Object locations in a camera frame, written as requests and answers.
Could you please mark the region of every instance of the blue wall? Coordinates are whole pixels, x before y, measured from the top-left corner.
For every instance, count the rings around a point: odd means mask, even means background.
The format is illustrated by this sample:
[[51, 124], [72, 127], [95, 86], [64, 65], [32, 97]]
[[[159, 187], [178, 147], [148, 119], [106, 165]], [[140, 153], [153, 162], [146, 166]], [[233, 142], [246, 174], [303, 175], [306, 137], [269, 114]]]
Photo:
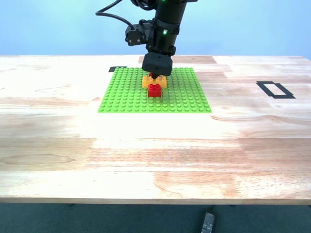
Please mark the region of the blue wall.
[[[6, 0], [0, 54], [145, 54], [129, 47], [127, 25], [95, 11], [113, 0]], [[130, 22], [151, 19], [124, 0], [109, 11]], [[177, 54], [302, 55], [311, 59], [310, 0], [199, 0], [189, 3]]]

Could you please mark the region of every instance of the wooden table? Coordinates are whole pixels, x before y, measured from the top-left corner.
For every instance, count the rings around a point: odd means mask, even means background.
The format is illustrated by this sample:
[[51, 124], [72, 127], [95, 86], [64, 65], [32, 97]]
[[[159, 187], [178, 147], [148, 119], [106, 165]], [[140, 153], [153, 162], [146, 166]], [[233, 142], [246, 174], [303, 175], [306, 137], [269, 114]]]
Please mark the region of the wooden table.
[[212, 114], [98, 114], [109, 68], [142, 58], [0, 57], [0, 201], [311, 204], [309, 60], [175, 56]]

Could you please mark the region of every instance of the black tape rectangle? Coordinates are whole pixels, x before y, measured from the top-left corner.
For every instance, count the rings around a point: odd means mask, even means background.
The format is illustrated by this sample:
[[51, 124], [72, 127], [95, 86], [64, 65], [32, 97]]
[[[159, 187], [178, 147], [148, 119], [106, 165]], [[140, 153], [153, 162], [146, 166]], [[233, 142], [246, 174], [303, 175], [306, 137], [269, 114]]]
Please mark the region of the black tape rectangle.
[[[274, 84], [277, 86], [282, 92], [284, 92], [284, 95], [275, 95], [272, 91], [270, 91], [265, 85], [266, 84]], [[285, 87], [283, 87], [280, 83], [274, 83], [272, 81], [257, 81], [257, 85], [268, 95], [273, 97], [274, 99], [295, 99], [292, 92], [287, 90]]]
[[115, 72], [116, 68], [127, 68], [127, 67], [110, 67], [109, 72]]

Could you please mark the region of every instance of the red lego brick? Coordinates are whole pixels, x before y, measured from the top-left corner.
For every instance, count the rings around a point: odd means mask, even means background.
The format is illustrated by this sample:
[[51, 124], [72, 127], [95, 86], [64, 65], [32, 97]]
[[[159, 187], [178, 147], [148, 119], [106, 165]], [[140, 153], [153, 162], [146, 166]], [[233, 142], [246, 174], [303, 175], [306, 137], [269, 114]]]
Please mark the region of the red lego brick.
[[148, 97], [161, 97], [161, 85], [150, 84], [148, 86]]

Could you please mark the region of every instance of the lego brick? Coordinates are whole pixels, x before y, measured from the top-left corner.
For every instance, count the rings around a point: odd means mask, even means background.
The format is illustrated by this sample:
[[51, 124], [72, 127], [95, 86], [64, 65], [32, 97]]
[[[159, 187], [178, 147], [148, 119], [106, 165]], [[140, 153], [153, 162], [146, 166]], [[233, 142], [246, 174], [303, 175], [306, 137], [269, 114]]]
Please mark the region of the lego brick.
[[148, 97], [161, 97], [161, 86], [159, 84], [148, 86]]
[[101, 102], [99, 113], [211, 113], [192, 68], [173, 68], [161, 97], [148, 98], [141, 68], [116, 68]]
[[156, 79], [151, 78], [151, 76], [145, 75], [142, 78], [142, 88], [148, 88], [150, 84], [156, 85], [160, 84], [162, 88], [167, 87], [167, 80], [165, 76], [159, 76]]

